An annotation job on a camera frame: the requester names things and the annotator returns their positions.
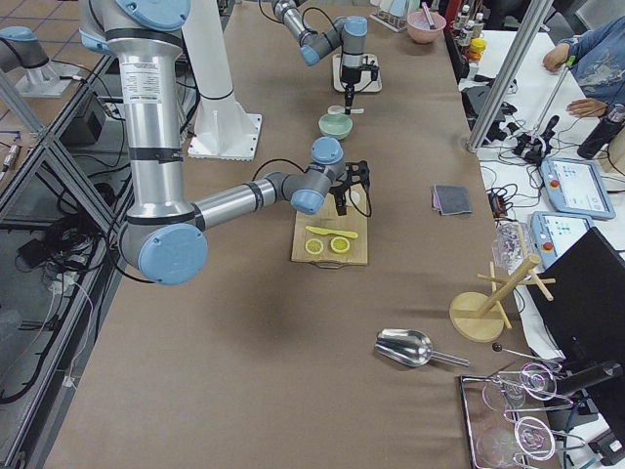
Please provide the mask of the person's upper hand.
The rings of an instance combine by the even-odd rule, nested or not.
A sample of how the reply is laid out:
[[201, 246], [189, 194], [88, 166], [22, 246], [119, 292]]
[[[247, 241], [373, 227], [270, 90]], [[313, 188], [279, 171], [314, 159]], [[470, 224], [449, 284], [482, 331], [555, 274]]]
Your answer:
[[568, 43], [559, 43], [543, 57], [542, 65], [550, 72], [557, 71], [567, 62], [569, 50], [570, 45]]

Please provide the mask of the person's lower hand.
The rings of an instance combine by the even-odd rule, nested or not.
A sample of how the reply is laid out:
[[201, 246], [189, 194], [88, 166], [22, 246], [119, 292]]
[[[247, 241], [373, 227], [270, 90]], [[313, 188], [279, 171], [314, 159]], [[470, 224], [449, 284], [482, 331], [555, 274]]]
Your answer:
[[593, 98], [585, 98], [570, 102], [566, 107], [566, 112], [576, 118], [601, 117], [607, 108], [607, 103]]

